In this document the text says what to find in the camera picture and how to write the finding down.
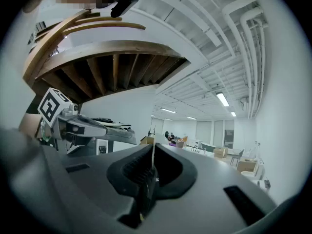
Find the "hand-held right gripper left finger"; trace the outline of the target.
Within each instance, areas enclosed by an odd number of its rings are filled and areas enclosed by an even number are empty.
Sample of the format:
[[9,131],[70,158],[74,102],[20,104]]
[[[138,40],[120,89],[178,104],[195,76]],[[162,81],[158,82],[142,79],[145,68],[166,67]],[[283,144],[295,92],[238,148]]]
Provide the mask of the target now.
[[40,221],[62,234],[153,234],[154,221],[141,222],[135,199],[119,194],[107,178],[112,163],[149,147],[66,158],[42,146]]

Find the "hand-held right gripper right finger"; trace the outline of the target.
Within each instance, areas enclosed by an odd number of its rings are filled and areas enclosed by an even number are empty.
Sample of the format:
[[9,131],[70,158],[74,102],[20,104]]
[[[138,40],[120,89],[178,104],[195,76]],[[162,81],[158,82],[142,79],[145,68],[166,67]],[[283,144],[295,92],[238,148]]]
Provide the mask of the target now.
[[247,227],[224,188],[237,186],[262,212],[274,201],[228,164],[214,158],[169,147],[197,169],[194,185],[180,198],[160,200],[145,220],[147,234],[231,234]]

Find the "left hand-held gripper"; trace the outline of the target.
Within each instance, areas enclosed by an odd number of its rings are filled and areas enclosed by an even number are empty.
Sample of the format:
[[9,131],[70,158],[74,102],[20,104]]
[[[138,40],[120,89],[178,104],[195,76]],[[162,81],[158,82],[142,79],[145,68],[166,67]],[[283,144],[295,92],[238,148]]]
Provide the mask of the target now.
[[136,145],[131,128],[104,127],[95,120],[78,114],[78,105],[60,90],[49,88],[38,106],[41,116],[39,139],[60,154],[92,156],[96,154],[96,139]]

